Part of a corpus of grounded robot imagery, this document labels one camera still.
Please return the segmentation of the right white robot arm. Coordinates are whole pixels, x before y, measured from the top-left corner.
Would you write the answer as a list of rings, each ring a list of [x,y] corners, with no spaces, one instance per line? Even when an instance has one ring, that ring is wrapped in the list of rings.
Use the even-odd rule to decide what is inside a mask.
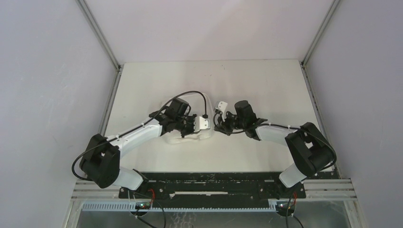
[[[336,163],[335,150],[313,123],[307,122],[299,127],[270,123],[267,119],[258,118],[247,100],[234,105],[235,114],[227,111],[227,106],[224,101],[215,106],[215,131],[227,136],[244,133],[253,140],[273,142],[288,148],[293,163],[279,175],[274,186],[279,197],[288,197],[297,183]]]

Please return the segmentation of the white medicine kit box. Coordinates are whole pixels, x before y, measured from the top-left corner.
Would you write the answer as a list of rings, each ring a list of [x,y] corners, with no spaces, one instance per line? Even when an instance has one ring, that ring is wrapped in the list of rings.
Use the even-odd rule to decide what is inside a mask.
[[[168,144],[206,140],[214,135],[213,107],[206,93],[189,93],[179,97],[188,103],[181,118],[179,130],[165,133],[162,138]]]

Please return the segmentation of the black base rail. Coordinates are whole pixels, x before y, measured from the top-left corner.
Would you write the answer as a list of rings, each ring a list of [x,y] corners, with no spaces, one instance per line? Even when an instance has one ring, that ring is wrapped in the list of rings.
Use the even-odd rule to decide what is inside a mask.
[[[136,194],[121,188],[118,197],[139,200],[146,195],[164,209],[263,209],[270,200],[307,197],[302,184],[282,187],[279,172],[145,172],[144,176]]]

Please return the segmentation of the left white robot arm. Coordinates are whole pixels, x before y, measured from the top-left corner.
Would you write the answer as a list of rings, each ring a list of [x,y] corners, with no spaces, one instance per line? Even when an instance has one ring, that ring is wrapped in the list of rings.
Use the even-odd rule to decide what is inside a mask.
[[[92,136],[86,150],[75,160],[86,175],[82,180],[92,181],[101,189],[120,186],[129,189],[137,198],[145,197],[149,186],[144,182],[144,176],[135,169],[122,167],[121,159],[134,148],[166,133],[178,131],[181,137],[199,133],[198,124],[204,116],[189,114],[190,109],[188,102],[174,98],[126,132],[108,137]]]

